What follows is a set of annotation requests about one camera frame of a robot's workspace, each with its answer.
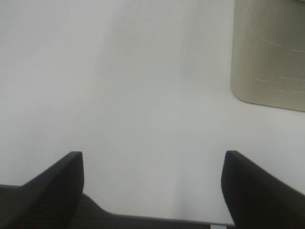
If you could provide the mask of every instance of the white table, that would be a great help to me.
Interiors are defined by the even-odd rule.
[[[234,1],[0,2],[0,183],[84,153],[108,211],[232,223],[236,149],[305,192],[305,113],[230,91]]]

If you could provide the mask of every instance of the white tabletop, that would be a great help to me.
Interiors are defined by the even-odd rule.
[[[83,151],[114,213],[232,223],[235,149],[305,193],[305,114],[230,90],[233,0],[0,2],[0,183]]]

